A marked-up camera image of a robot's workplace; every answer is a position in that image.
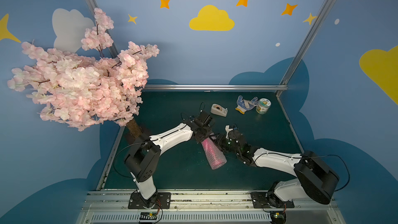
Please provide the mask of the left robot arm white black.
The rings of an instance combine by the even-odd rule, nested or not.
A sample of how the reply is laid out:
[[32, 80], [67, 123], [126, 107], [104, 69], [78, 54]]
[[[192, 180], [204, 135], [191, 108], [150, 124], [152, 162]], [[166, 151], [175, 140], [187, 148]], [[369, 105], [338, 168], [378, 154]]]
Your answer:
[[142, 134], [135, 139], [123, 162], [133, 177], [144, 208], [159, 205], [153, 174], [161, 155], [192, 138], [198, 143], [203, 142], [212, 134], [212, 120], [210, 114], [200, 111], [197, 117], [184, 120], [168, 131], [151, 136]]

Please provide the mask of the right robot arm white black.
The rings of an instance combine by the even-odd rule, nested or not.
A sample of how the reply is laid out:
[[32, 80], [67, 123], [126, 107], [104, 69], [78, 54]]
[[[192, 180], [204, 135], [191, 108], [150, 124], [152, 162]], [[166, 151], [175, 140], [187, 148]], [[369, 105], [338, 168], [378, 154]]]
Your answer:
[[210, 139], [221, 152], [234, 152], [247, 166], [269, 168], [295, 177], [274, 182], [266, 193], [252, 193], [253, 201], [262, 206], [293, 207], [293, 200], [306, 198], [328, 205], [340, 181], [338, 174], [312, 151], [289, 154], [251, 146], [237, 128], [227, 128], [225, 135], [213, 134]]

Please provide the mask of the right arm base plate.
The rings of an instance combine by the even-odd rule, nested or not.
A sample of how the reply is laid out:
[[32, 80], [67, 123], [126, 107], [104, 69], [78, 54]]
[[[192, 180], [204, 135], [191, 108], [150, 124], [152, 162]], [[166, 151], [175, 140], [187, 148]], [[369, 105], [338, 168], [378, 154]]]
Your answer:
[[282, 201], [274, 193], [253, 191], [250, 193], [254, 208], [294, 208], [292, 200]]

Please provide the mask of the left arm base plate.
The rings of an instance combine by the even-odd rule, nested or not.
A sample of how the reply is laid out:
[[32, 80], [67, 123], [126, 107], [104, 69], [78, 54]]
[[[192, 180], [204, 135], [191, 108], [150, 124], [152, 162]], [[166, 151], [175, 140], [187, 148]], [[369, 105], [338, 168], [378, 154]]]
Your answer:
[[171, 193], [156, 192], [148, 200], [144, 199], [139, 192], [134, 192], [130, 195], [128, 209], [153, 209], [162, 208], [169, 209], [171, 203]]

